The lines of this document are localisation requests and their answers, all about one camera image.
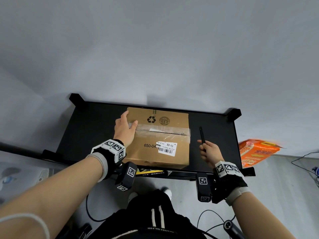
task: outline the black pants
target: black pants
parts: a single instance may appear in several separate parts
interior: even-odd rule
[[[133,198],[127,209],[121,209],[108,217],[91,235],[90,239],[109,239],[131,230],[152,227],[152,209],[156,227],[161,227],[159,206],[164,214],[165,229],[187,235],[189,238],[206,237],[196,229],[187,217],[175,213],[169,197],[160,190]]]

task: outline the drawstring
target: drawstring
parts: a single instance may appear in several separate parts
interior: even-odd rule
[[[156,223],[155,223],[155,210],[154,209],[151,209],[152,211],[152,225],[154,227],[156,227]],[[159,213],[160,213],[160,225],[161,225],[161,228],[165,229],[165,224],[164,224],[164,213],[162,211],[162,207],[159,206]]]
[[[162,228],[165,228],[165,224],[164,224],[164,213],[162,211],[162,207],[159,206],[159,213],[160,213],[160,225]]]

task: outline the forearm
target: forearm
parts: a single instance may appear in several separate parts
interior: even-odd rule
[[[103,168],[88,157],[28,189],[0,209],[0,218],[16,213],[33,213],[42,218],[55,238],[68,219],[101,178]],[[0,238],[43,238],[32,219],[13,219],[0,224]]]
[[[250,192],[233,202],[233,210],[248,239],[295,239],[288,229]]]

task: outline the black pen-like tool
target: black pen-like tool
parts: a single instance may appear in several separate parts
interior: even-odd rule
[[[201,126],[199,127],[199,132],[200,132],[200,137],[202,139],[202,144],[203,144],[203,143],[205,143],[205,137],[204,137],[203,129]]]

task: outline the shoe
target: shoe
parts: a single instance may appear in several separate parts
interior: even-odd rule
[[[169,188],[162,188],[162,192],[164,192],[165,194],[167,194],[167,196],[169,197],[170,201],[172,201],[172,191]]]
[[[135,197],[137,197],[137,196],[138,196],[138,193],[136,193],[136,192],[130,193],[130,195],[129,195],[129,202],[130,202],[132,199],[134,199]]]

